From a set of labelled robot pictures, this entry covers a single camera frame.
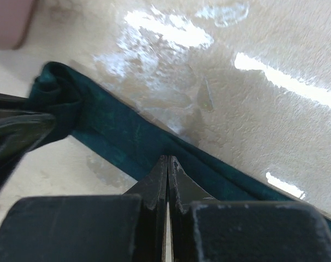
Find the speckled floor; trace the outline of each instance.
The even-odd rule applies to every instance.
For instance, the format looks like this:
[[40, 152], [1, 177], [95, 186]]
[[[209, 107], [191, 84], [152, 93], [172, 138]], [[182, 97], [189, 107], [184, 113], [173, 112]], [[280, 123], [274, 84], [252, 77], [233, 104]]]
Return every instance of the speckled floor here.
[[[331, 0], [47, 0], [0, 51], [0, 92], [48, 60], [157, 125], [331, 217]], [[0, 194], [123, 193], [135, 181], [73, 138], [31, 152]]]

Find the black plastic part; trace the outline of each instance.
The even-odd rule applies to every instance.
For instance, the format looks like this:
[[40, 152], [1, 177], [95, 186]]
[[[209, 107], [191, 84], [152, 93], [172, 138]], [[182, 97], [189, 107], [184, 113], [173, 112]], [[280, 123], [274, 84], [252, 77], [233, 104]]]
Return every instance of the black plastic part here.
[[165, 260], [168, 158], [161, 156], [152, 171], [125, 194], [139, 194], [143, 203], [136, 230], [134, 261]]
[[218, 201], [191, 208], [196, 256], [188, 261], [331, 261], [331, 233], [312, 206]]
[[26, 198], [0, 228], [0, 262], [133, 261], [141, 197]]
[[20, 159], [53, 129], [50, 114], [0, 109], [0, 189]]
[[183, 170], [177, 158], [169, 157], [169, 212], [172, 226], [172, 252], [174, 261], [191, 261], [195, 254], [193, 222], [189, 212], [191, 202], [209, 203], [215, 198], [196, 184]]

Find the dark green fabric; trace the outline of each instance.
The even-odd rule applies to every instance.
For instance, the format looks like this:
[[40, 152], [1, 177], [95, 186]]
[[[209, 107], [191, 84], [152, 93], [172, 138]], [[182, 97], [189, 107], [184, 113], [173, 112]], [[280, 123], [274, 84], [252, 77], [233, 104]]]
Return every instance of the dark green fabric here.
[[72, 68], [50, 62], [35, 83], [25, 109], [49, 112], [57, 127], [42, 145], [72, 134], [107, 161], [139, 180], [162, 154], [219, 200], [290, 200], [219, 159], [156, 127]]

